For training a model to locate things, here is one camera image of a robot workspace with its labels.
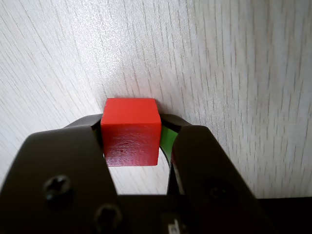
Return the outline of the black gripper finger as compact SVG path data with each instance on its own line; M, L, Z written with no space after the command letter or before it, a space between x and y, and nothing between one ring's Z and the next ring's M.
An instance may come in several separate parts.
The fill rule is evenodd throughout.
M123 234L101 115L30 135L0 192L3 234Z
M275 234L277 229L206 126L161 114L177 133L172 164L192 234Z

